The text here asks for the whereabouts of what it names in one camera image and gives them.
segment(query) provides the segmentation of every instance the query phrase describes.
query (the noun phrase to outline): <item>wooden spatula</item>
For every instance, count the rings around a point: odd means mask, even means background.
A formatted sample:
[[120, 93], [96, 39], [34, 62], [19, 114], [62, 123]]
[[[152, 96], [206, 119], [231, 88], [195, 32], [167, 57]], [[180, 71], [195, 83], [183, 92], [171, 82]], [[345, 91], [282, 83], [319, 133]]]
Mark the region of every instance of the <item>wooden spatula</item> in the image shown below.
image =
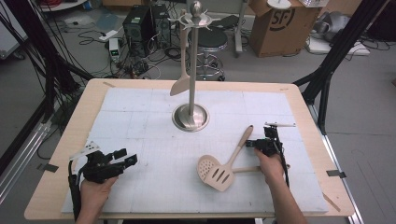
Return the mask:
[[235, 179], [232, 169], [233, 161], [235, 160], [239, 151], [242, 149], [243, 145], [248, 140], [252, 132], [253, 132], [253, 125], [250, 125], [247, 127], [244, 134], [242, 135], [242, 138], [239, 141], [238, 146], [233, 152], [233, 155], [231, 156], [230, 160], [224, 165], [215, 165], [209, 170], [209, 173], [207, 173], [205, 178], [206, 184], [210, 185], [211, 187], [219, 191], [224, 191], [231, 186], [233, 180]]
[[[198, 176], [205, 182], [205, 178], [209, 173], [210, 169], [214, 166], [220, 166], [220, 162], [216, 160], [213, 156], [204, 155], [198, 160], [197, 164], [197, 172]], [[233, 173], [242, 173], [242, 172], [255, 172], [260, 171], [260, 166], [250, 166], [250, 167], [240, 167], [233, 168]]]
[[[181, 15], [186, 13], [185, 9], [181, 11]], [[186, 72], [186, 39], [187, 30], [184, 30], [184, 26], [180, 24], [180, 60], [181, 60], [181, 76], [176, 81], [172, 88], [170, 95], [177, 95], [183, 91], [190, 89], [190, 76]]]

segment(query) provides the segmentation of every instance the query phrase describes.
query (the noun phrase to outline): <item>cardboard box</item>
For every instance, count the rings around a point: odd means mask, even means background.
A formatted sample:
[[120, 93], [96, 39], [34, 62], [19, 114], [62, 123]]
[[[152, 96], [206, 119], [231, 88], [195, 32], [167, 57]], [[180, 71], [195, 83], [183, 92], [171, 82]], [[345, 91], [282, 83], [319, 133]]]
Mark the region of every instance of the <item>cardboard box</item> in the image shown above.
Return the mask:
[[258, 57], [295, 54], [304, 47], [321, 7], [304, 7], [298, 0], [290, 2], [291, 7], [285, 10], [268, 7], [266, 0], [250, 2], [256, 18], [249, 45]]
[[103, 6], [111, 7], [132, 7], [134, 5], [145, 5], [149, 4], [149, 0], [103, 0]]
[[326, 7], [322, 9], [320, 14], [323, 14], [326, 11], [339, 11], [346, 16], [352, 16], [360, 4], [361, 0], [330, 0]]

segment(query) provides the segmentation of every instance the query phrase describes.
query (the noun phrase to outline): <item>wrist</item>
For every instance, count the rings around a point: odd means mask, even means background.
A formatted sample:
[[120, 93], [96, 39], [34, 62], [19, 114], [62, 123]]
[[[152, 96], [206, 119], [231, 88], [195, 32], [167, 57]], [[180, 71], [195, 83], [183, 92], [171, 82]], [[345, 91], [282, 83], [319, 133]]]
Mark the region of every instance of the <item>wrist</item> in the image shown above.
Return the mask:
[[280, 185], [286, 185], [283, 175], [266, 175], [265, 182], [268, 184], [270, 188], [277, 187]]
[[95, 211], [89, 211], [87, 209], [81, 208], [78, 215], [76, 224], [93, 224], [99, 218], [100, 213]]

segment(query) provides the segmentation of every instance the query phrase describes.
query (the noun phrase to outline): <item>vertical metal pole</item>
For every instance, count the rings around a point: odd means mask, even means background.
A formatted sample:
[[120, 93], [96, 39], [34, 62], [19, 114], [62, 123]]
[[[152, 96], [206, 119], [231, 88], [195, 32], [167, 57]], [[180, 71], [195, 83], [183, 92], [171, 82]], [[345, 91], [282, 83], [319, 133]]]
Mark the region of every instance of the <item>vertical metal pole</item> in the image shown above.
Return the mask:
[[191, 74], [189, 115], [194, 115], [195, 79], [197, 75], [198, 28], [191, 28]]

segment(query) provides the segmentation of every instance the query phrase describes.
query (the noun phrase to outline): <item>wooden table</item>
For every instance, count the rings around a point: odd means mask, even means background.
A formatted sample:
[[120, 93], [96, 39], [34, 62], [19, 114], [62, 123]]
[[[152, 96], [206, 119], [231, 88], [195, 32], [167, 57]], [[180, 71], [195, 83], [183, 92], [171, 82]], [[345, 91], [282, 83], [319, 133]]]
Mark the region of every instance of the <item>wooden table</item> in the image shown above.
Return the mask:
[[[89, 136], [106, 91], [110, 88], [168, 89], [175, 81], [168, 80], [120, 80], [93, 79], [89, 82], [77, 108], [70, 119], [50, 164], [59, 166], [56, 173], [45, 172], [29, 202], [25, 217], [27, 219], [72, 219], [72, 214], [63, 214], [61, 209], [68, 191], [67, 164], [70, 155], [80, 151]], [[336, 170], [318, 128], [313, 121], [299, 89], [293, 84], [247, 83], [247, 82], [196, 82], [198, 91], [264, 91], [285, 93], [296, 125], [304, 140], [306, 151], [318, 177], [329, 212], [307, 214], [316, 217], [349, 217], [354, 208], [347, 191], [338, 176], [328, 176], [326, 171]], [[208, 218], [208, 217], [266, 217], [268, 214], [102, 214], [101, 218]]]

